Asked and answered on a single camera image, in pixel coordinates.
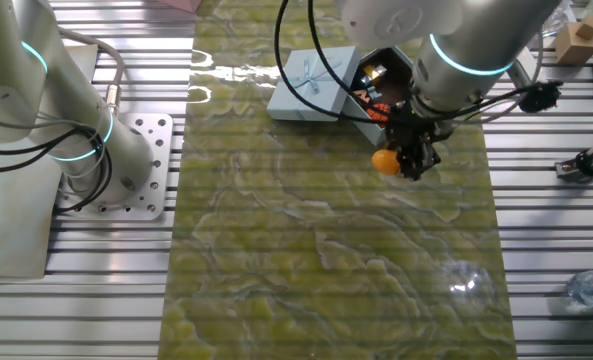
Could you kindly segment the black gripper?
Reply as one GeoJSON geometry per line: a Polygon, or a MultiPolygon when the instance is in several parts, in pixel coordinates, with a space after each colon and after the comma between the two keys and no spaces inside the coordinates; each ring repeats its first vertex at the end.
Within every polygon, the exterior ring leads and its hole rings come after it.
{"type": "Polygon", "coordinates": [[[385,147],[398,149],[400,174],[404,178],[419,180],[425,172],[441,163],[432,144],[447,140],[454,131],[454,120],[431,121],[412,113],[395,113],[385,125],[385,147]],[[415,163],[410,148],[416,145],[415,163]]]}

